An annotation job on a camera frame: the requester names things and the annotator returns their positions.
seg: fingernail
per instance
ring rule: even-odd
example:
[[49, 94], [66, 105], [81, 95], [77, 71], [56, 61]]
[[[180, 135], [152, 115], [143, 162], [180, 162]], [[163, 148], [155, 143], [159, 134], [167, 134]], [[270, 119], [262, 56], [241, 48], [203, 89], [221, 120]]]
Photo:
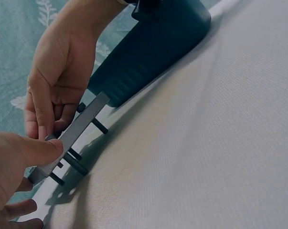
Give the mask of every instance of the fingernail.
[[47, 137], [47, 128], [39, 126], [39, 140], [44, 140]]

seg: wrist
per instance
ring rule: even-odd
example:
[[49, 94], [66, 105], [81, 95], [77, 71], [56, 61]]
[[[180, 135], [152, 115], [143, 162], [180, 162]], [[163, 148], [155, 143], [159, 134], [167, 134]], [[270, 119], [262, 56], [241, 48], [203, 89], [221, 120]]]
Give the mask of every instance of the wrist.
[[126, 7], [117, 0], [69, 0], [58, 15], [71, 30], [89, 30], [99, 37]]

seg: white fabric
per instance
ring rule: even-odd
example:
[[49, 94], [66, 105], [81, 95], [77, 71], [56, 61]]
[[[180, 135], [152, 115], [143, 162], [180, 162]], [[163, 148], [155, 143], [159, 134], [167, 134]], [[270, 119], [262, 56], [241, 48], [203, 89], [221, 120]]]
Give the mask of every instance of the white fabric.
[[[102, 154], [77, 189], [72, 170], [53, 195], [47, 180], [30, 218], [50, 210], [54, 229], [288, 229], [288, 0], [211, 12], [202, 44], [83, 150]], [[99, 135], [90, 127], [77, 149]]]

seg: hand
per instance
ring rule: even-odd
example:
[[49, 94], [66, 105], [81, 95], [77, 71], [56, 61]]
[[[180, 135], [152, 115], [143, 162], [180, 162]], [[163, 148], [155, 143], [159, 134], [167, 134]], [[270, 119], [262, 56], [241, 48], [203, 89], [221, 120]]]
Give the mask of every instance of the hand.
[[23, 177], [26, 167], [53, 162], [63, 152], [61, 141], [39, 141], [10, 133], [0, 133], [0, 229], [43, 228], [40, 219], [9, 222], [37, 209], [32, 199], [8, 204], [14, 192], [30, 191], [32, 183]]
[[28, 77], [28, 137], [43, 140], [70, 125], [93, 71], [97, 39], [124, 7], [116, 0], [70, 0], [46, 29]]

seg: finger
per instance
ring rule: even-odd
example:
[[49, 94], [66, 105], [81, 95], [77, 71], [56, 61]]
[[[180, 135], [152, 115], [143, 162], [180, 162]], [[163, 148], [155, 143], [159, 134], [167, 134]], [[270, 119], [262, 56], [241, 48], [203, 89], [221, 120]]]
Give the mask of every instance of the finger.
[[55, 121], [59, 120], [62, 116], [62, 112], [63, 112], [63, 105], [54, 105], [53, 106], [53, 113], [54, 113], [54, 119]]
[[26, 199], [19, 203], [7, 204], [0, 214], [6, 220], [12, 220], [16, 217], [25, 216], [37, 210], [37, 204], [33, 199]]
[[44, 140], [53, 131], [54, 123], [50, 85], [35, 67], [33, 67], [29, 75], [28, 84], [31, 89], [35, 115], [39, 126], [39, 139]]
[[35, 115], [32, 95], [29, 91], [26, 94], [24, 120], [26, 135], [30, 138], [37, 139], [39, 137], [38, 121]]
[[47, 165], [63, 152], [62, 142], [57, 139], [40, 141], [24, 137], [18, 145], [23, 153], [26, 167]]
[[9, 222], [11, 229], [42, 229], [43, 221], [40, 219], [31, 219], [25, 222]]
[[67, 104], [64, 106], [61, 118], [54, 123], [55, 132], [61, 132], [70, 125], [75, 116], [77, 107], [78, 106], [75, 104]]
[[21, 181], [19, 187], [16, 189], [16, 192], [28, 192], [32, 190], [32, 183], [25, 177]]

